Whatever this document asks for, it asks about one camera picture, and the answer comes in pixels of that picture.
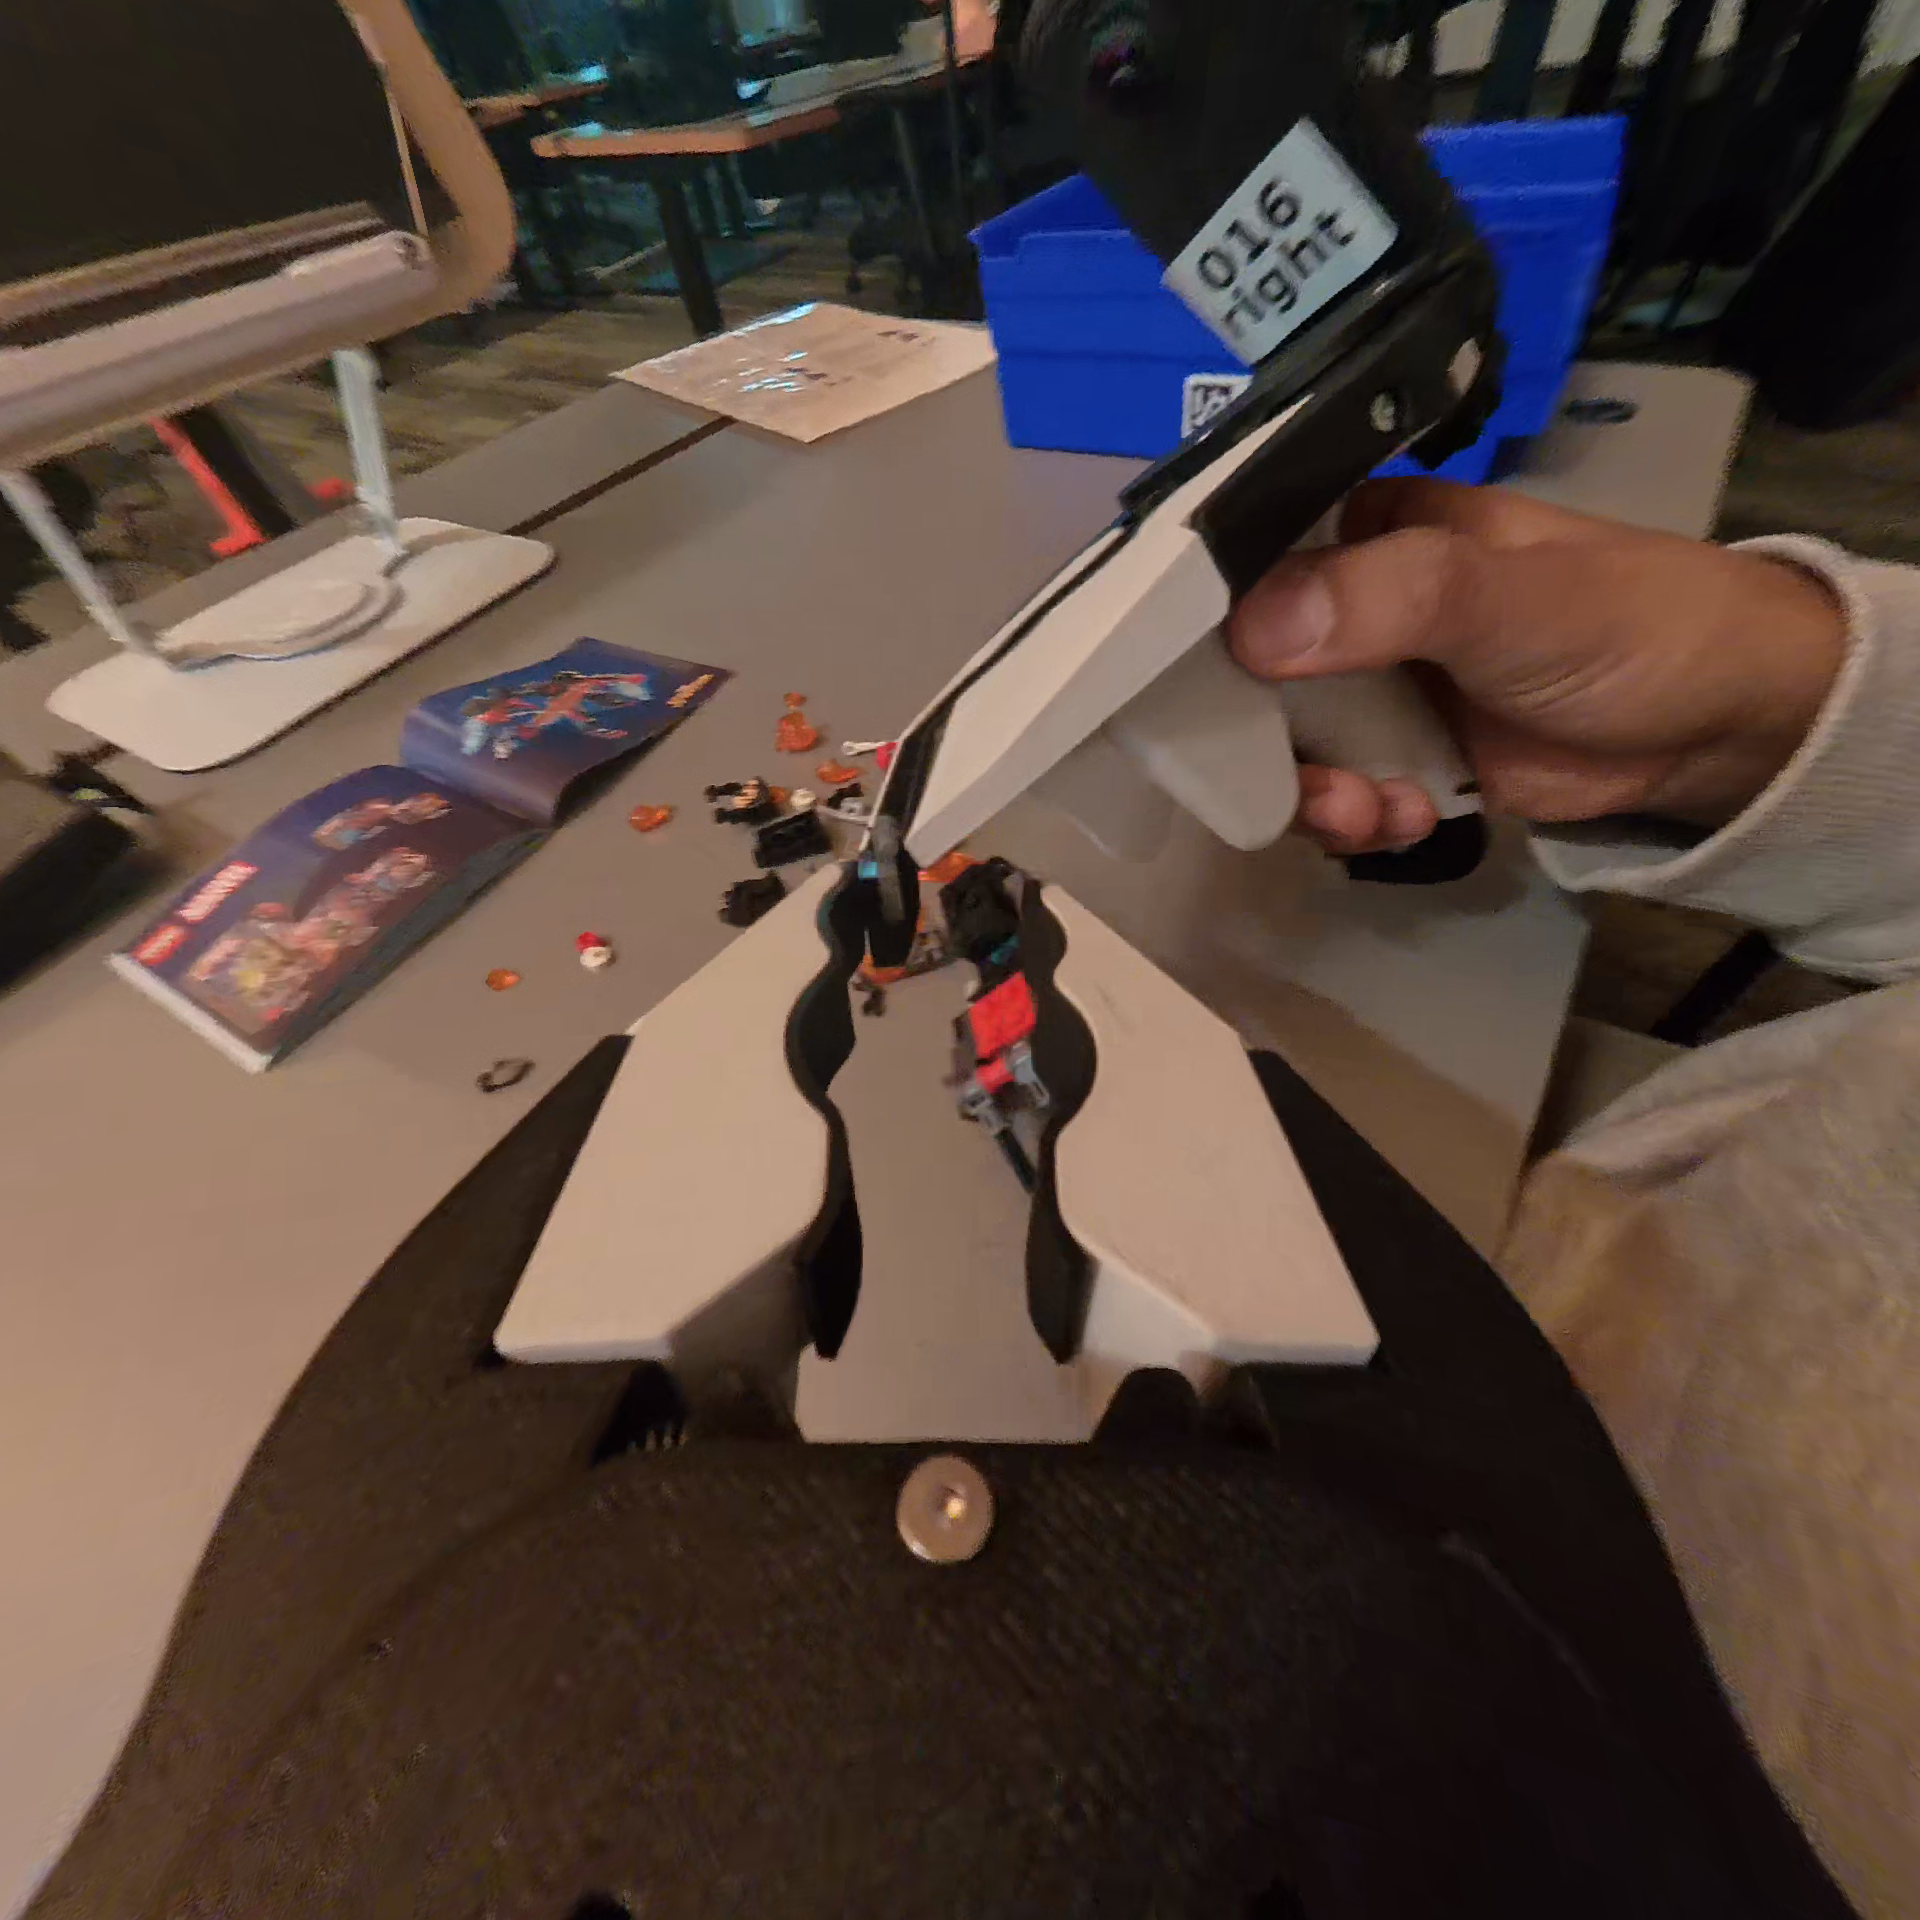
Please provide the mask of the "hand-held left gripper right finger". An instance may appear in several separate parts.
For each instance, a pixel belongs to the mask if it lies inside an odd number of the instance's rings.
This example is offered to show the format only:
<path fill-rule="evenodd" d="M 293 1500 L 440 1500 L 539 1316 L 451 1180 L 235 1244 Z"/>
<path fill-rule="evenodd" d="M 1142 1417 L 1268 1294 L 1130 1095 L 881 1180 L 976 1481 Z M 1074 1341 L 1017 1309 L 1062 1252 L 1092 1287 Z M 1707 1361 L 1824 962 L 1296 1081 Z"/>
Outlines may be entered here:
<path fill-rule="evenodd" d="M 1367 1366 L 1379 1328 L 1241 1032 L 1058 883 L 1022 901 L 1047 1131 L 1029 1318 L 1098 1425 L 1130 1374 Z"/>

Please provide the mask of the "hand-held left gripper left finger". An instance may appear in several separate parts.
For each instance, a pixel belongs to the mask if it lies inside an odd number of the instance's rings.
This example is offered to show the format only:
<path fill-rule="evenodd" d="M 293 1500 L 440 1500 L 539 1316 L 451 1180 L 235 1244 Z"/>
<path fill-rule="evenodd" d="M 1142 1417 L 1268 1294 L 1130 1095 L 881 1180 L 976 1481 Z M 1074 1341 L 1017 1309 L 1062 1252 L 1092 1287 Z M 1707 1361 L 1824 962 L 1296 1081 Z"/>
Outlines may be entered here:
<path fill-rule="evenodd" d="M 640 1361 L 689 1413 L 798 1413 L 838 1357 L 863 1221 L 833 1081 L 872 888 L 822 867 L 628 1029 L 493 1328 L 510 1363 Z"/>

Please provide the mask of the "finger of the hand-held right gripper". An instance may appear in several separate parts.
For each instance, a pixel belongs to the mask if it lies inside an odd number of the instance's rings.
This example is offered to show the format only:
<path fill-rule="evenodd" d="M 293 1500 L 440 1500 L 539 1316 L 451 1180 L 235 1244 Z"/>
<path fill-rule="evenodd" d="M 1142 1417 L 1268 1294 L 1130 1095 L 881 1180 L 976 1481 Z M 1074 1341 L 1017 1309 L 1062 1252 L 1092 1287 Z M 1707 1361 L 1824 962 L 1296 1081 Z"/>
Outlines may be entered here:
<path fill-rule="evenodd" d="M 1278 435 L 1302 411 L 1306 411 L 1306 400 L 1290 400 L 1274 417 L 1251 425 L 1238 440 L 1230 440 L 1224 420 L 1219 420 L 1205 444 L 1190 444 L 1190 449 L 1199 455 L 1196 470 L 1178 476 L 1170 489 L 1162 489 L 1149 504 L 1124 510 L 1108 526 L 1190 524 L 1205 538 L 1199 531 L 1205 504 L 1216 500 L 1216 495 L 1223 495 L 1224 484 L 1255 470 L 1274 449 Z M 1224 648 L 1224 617 L 1219 626 L 1219 644 L 1223 644 L 1223 655 L 1232 660 Z M 1162 775 L 1178 784 L 1178 792 L 1162 792 L 1155 781 L 1149 781 L 1149 775 L 1130 755 L 1121 754 L 1124 747 L 1121 720 L 1112 720 L 1104 731 L 1089 739 L 1068 761 L 1062 761 L 1044 781 L 1035 781 L 1017 800 L 1027 797 L 1044 800 L 1047 807 L 1074 817 L 1092 835 L 1093 847 L 1115 859 L 1126 859 L 1126 861 L 1155 859 L 1167 842 L 1167 832 L 1178 811 L 1199 821 L 1216 841 L 1238 849 L 1261 849 L 1278 842 L 1285 830 L 1290 830 L 1298 803 L 1302 803 L 1302 792 L 1298 792 L 1302 777 L 1298 777 L 1290 728 L 1285 715 L 1285 698 L 1278 687 L 1264 687 L 1255 676 L 1246 676 L 1238 660 L 1232 660 L 1232 672 L 1238 672 L 1232 733 L 1219 739 L 1216 754 L 1199 768 L 1184 768 L 1184 769 L 1162 768 Z M 859 855 L 859 876 L 872 883 L 875 889 L 875 901 L 870 904 L 870 957 L 872 958 L 890 962 L 906 949 L 908 904 L 918 901 L 918 880 L 908 880 L 908 867 L 924 867 L 924 865 L 918 865 L 906 849 L 898 849 L 898 755 L 896 755 L 881 784 L 881 800 L 872 803 L 864 847 Z"/>
<path fill-rule="evenodd" d="M 1224 612 L 1190 524 L 1108 526 L 898 733 L 898 849 L 932 865 L 1112 720 L 1178 792 L 1162 768 L 1199 768 L 1238 722 Z"/>

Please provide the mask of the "black red lego build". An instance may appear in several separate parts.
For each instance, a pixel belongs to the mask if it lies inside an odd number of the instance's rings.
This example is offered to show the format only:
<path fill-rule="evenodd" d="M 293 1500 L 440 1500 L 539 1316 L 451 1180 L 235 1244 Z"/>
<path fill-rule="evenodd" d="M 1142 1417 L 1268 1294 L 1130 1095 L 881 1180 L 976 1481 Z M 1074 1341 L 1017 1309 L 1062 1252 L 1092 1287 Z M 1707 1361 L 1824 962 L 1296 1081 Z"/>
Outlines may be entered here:
<path fill-rule="evenodd" d="M 976 986 L 954 1019 L 950 1086 L 1034 1192 L 1050 1095 L 1035 1064 L 1035 995 L 1022 969 L 1022 876 L 1005 859 L 969 859 L 938 895 L 947 946 Z"/>

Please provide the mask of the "person's right forearm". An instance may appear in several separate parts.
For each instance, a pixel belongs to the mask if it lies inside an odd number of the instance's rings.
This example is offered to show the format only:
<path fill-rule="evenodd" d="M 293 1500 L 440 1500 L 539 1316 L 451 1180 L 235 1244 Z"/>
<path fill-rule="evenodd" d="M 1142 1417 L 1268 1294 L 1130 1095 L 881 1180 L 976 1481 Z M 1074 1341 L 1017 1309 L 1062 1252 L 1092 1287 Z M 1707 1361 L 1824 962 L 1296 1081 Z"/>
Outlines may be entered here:
<path fill-rule="evenodd" d="M 1819 975 L 1918 979 L 1918 566 L 1809 535 L 1735 551 L 1821 580 L 1842 658 L 1809 739 L 1722 830 L 1682 841 L 1627 817 L 1530 830 L 1569 895 L 1647 898 L 1730 917 Z"/>

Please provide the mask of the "lego instruction booklet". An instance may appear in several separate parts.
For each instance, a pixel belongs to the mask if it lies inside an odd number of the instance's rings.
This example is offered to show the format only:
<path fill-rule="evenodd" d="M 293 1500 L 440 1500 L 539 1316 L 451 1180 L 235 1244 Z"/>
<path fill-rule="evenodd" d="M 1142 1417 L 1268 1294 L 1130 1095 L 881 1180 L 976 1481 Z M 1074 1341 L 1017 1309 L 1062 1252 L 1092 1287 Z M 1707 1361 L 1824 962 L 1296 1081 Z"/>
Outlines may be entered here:
<path fill-rule="evenodd" d="M 730 684 L 579 637 L 422 698 L 398 761 L 349 769 L 187 880 L 109 975 L 246 1071 L 280 1064 Z"/>

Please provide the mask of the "person's right hand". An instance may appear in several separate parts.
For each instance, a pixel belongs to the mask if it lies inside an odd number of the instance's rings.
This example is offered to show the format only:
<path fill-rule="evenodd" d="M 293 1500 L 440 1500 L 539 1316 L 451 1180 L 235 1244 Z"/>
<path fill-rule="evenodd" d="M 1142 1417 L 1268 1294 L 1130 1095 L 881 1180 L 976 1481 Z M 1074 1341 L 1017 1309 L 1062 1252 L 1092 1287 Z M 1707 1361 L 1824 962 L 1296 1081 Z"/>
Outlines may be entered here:
<path fill-rule="evenodd" d="M 1274 564 L 1224 637 L 1268 684 L 1409 665 L 1490 814 L 1714 832 L 1811 733 L 1846 612 L 1789 560 L 1390 476 L 1350 495 L 1330 546 Z"/>

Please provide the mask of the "blue plastic bin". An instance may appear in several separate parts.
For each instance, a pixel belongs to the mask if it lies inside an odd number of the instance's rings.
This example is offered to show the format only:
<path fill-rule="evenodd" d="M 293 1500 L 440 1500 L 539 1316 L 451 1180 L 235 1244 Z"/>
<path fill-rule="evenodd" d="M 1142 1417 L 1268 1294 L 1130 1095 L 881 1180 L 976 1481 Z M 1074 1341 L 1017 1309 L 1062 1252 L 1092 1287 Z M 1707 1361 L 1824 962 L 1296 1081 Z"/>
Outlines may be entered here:
<path fill-rule="evenodd" d="M 1502 404 L 1438 474 L 1484 484 L 1558 414 L 1613 244 L 1627 111 L 1423 131 L 1499 266 Z M 976 230 L 1009 444 L 1162 458 L 1246 366 L 1161 284 L 1089 178 Z"/>

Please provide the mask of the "white paper sheet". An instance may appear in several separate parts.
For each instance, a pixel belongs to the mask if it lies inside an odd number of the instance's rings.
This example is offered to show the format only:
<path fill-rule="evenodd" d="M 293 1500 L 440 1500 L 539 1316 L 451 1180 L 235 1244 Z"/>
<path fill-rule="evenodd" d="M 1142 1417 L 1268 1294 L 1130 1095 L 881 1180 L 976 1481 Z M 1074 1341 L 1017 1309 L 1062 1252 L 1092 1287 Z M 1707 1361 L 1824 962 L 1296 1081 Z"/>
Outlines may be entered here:
<path fill-rule="evenodd" d="M 613 378 L 789 444 L 819 444 L 998 366 L 983 323 L 799 300 Z"/>

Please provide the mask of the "wooden desk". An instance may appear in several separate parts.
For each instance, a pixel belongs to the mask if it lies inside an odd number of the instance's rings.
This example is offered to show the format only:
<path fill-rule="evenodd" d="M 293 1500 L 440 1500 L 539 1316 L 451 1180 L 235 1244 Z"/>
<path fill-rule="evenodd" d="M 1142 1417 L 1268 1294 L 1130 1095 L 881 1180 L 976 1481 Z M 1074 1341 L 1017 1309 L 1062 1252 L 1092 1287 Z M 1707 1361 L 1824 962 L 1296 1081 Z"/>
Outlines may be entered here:
<path fill-rule="evenodd" d="M 550 162 L 595 162 L 624 178 L 640 178 L 658 208 L 658 225 L 666 238 L 666 257 L 674 266 L 675 297 L 698 341 L 724 329 L 724 309 L 718 300 L 718 284 L 708 277 L 704 244 L 689 211 L 689 171 L 702 160 L 746 157 L 756 147 L 776 147 L 789 138 L 822 135 L 838 127 L 841 104 L 819 98 L 811 104 L 779 104 L 727 111 L 702 124 L 669 124 L 669 127 L 561 127 L 542 131 L 530 143 L 530 154 Z"/>

